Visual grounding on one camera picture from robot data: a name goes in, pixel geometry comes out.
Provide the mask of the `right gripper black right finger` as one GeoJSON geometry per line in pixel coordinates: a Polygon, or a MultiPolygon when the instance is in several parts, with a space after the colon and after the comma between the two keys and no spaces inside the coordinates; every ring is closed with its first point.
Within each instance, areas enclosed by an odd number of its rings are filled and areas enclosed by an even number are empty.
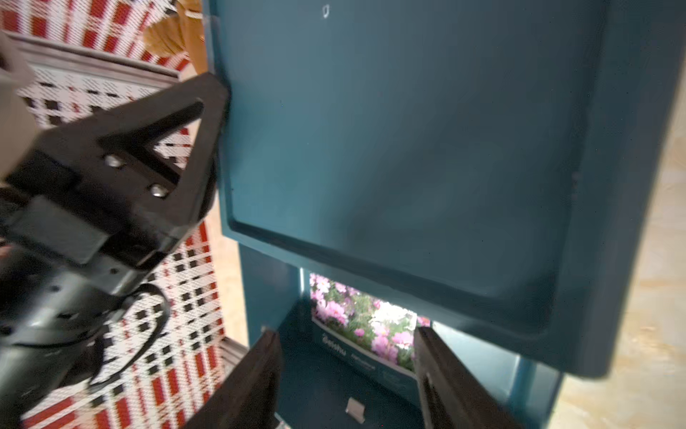
{"type": "Polygon", "coordinates": [[[427,428],[519,428],[430,327],[414,330],[417,384],[427,428]]]}

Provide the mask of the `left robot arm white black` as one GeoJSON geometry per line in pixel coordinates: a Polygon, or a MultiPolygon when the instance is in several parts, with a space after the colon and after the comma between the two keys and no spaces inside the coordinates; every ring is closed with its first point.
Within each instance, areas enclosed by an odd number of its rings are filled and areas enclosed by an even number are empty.
{"type": "Polygon", "coordinates": [[[210,73],[43,130],[1,191],[1,425],[56,389],[103,387],[106,323],[207,215],[230,102],[210,73]]]}

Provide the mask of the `purple flower seed bag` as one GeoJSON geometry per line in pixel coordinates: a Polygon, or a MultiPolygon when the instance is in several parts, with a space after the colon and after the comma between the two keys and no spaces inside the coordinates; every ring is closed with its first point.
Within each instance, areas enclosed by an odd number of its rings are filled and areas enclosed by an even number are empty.
{"type": "Polygon", "coordinates": [[[352,286],[309,273],[314,340],[355,370],[417,403],[414,330],[432,321],[352,286]]]}

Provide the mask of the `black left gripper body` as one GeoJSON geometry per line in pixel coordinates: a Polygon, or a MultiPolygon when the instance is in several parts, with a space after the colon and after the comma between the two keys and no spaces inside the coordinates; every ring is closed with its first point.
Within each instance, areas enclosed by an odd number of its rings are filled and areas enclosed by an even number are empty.
{"type": "Polygon", "coordinates": [[[133,291],[177,247],[166,201],[177,167],[151,149],[63,164],[32,150],[1,193],[1,293],[133,291]]]}

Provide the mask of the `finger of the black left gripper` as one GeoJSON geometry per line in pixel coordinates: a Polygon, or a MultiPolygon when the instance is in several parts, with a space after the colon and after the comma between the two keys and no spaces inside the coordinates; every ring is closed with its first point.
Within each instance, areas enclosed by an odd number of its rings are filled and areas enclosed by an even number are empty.
{"type": "Polygon", "coordinates": [[[211,73],[146,98],[41,132],[31,156],[36,194],[73,192],[141,241],[178,241],[201,220],[214,191],[215,149],[230,90],[211,73]],[[198,122],[187,163],[156,146],[198,122]]]}

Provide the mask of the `teal drawer cabinet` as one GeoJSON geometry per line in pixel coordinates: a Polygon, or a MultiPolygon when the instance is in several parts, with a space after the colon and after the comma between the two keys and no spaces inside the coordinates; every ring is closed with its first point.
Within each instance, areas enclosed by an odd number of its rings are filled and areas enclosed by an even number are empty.
{"type": "Polygon", "coordinates": [[[682,1],[206,1],[223,232],[294,428],[420,428],[437,371],[336,336],[342,287],[430,319],[548,425],[608,374],[685,57],[682,1]]]}

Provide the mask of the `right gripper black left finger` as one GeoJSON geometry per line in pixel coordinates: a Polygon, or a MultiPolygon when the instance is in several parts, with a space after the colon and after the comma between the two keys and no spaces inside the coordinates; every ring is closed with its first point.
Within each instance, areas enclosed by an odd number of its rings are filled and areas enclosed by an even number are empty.
{"type": "Polygon", "coordinates": [[[184,427],[275,428],[282,345],[278,332],[266,331],[222,386],[184,427]]]}

